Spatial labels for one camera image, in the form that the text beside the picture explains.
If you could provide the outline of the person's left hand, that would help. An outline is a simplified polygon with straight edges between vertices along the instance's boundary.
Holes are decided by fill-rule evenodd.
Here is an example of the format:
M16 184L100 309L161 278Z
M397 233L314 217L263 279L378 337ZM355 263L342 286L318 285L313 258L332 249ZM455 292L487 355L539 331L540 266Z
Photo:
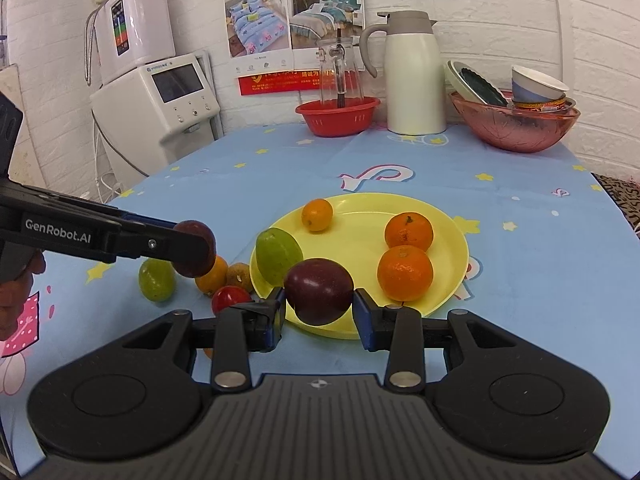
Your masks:
M17 330L18 318L24 310L24 303L29 297L34 284L34 276L43 274L46 270L46 260L43 253L36 250L32 260L20 276L0 287L0 339L10 338Z

